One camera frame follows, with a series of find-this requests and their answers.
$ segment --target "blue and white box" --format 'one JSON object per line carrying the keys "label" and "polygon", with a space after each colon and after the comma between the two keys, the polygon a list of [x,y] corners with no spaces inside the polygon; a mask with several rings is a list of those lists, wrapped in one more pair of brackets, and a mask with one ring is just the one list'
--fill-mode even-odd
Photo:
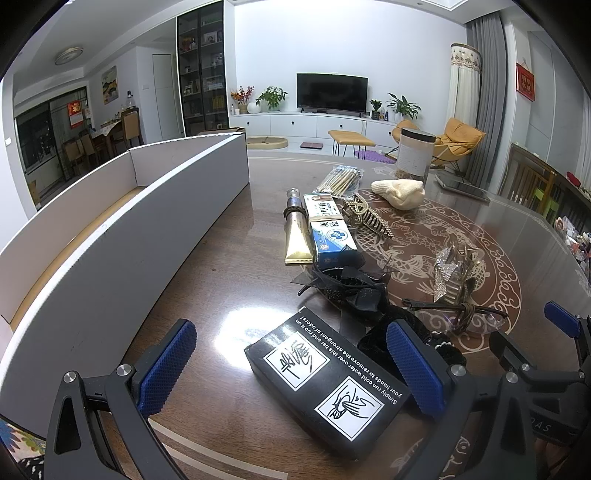
{"label": "blue and white box", "polygon": [[312,222],[310,232],[316,246],[316,261],[322,270],[341,266],[339,253],[343,248],[357,250],[353,236],[342,219]]}

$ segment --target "glass table top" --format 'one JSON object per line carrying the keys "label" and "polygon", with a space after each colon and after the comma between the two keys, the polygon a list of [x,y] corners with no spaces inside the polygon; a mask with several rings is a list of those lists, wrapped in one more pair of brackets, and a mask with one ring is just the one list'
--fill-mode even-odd
{"label": "glass table top", "polygon": [[[311,192],[339,159],[254,155],[249,159],[250,185],[186,259],[126,354],[125,360],[134,362],[178,318],[187,318],[197,327],[197,347],[164,409],[151,417],[152,426],[191,479],[391,479],[428,435],[430,422],[403,409],[367,458],[342,459],[298,424],[257,380],[246,360],[246,346],[303,306],[335,330],[341,327],[340,311],[320,293],[311,288],[299,297],[300,286],[290,283],[302,267],[284,264],[282,215],[288,189]],[[364,169],[362,189],[394,175],[390,165],[351,158],[346,163]],[[408,233],[400,236],[402,246],[364,244],[364,249],[373,245],[375,252],[387,252],[399,261],[403,274],[389,283],[391,301],[400,304],[402,293],[428,299],[424,286],[428,274],[421,272],[428,273],[432,265],[429,252],[454,229],[463,231],[471,241],[489,248],[483,301],[498,301],[506,307],[511,335],[520,347],[539,368],[578,369],[573,341],[543,315],[550,300],[574,314],[586,314],[591,307],[591,290],[558,235],[541,216],[515,203],[491,196],[487,205],[446,192],[433,178],[432,173],[427,201],[419,208],[427,216],[398,215],[398,220],[402,217],[410,225],[400,230]],[[415,215],[414,220],[408,215]],[[409,261],[417,256],[423,263],[413,270]],[[486,345],[485,338],[462,343],[468,370],[477,375],[502,373]],[[468,425],[455,460],[442,477],[461,468],[473,441],[471,434]],[[122,464],[129,468],[129,462],[122,460]]]}

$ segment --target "ointment tube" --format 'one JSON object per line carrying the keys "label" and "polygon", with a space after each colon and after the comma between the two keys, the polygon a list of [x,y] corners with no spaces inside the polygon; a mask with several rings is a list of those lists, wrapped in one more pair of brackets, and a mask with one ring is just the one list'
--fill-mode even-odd
{"label": "ointment tube", "polygon": [[312,245],[304,207],[300,200],[300,191],[287,191],[287,208],[284,211],[285,225],[285,264],[312,263]]}

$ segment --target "blue gripper pad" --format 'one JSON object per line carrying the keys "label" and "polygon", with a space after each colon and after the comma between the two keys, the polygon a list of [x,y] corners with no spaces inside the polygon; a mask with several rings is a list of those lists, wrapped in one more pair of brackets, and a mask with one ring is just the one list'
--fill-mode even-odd
{"label": "blue gripper pad", "polygon": [[578,338],[581,334],[577,318],[554,301],[544,306],[544,316],[571,338]]}
{"label": "blue gripper pad", "polygon": [[197,344],[195,325],[187,321],[139,386],[138,410],[148,418],[160,412]]}
{"label": "blue gripper pad", "polygon": [[439,418],[445,409],[443,385],[397,322],[388,325],[386,344],[421,411]]}

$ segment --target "dining table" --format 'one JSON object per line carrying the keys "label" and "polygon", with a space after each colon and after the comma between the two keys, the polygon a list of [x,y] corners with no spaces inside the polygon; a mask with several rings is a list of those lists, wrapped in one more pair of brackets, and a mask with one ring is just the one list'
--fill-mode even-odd
{"label": "dining table", "polygon": [[122,131],[122,128],[123,125],[121,120],[116,120],[114,122],[101,125],[100,130],[91,131],[90,136],[94,140],[95,138],[99,138],[102,135],[105,138],[109,158],[115,158],[117,150],[115,148],[113,134]]}
{"label": "dining table", "polygon": [[[371,192],[373,181],[395,178],[395,166],[354,158],[346,163],[363,170],[359,192],[394,234],[388,239],[363,227],[352,229],[367,260],[388,265],[392,303],[433,301],[436,254],[457,238],[485,252],[473,300],[508,314],[503,330],[538,368],[578,370],[573,340],[544,317],[544,305],[554,300],[586,316],[591,289],[539,214],[493,194],[486,203],[443,190],[433,173],[423,203],[402,212]],[[287,190],[311,193],[338,164],[323,155],[252,153],[250,184],[185,260],[122,360],[133,364],[179,318],[196,325],[197,346],[162,412],[150,418],[190,479],[390,480],[433,428],[428,417],[403,406],[367,457],[342,458],[302,427],[245,356],[248,345],[304,306],[353,344],[369,329],[351,329],[345,324],[350,319],[313,288],[298,296],[301,285],[291,281],[305,267],[284,264]],[[473,375],[503,374],[488,335],[451,337]],[[467,424],[441,478],[452,478],[465,466],[475,422]],[[126,474],[139,478],[114,425],[108,418],[105,424]]]}

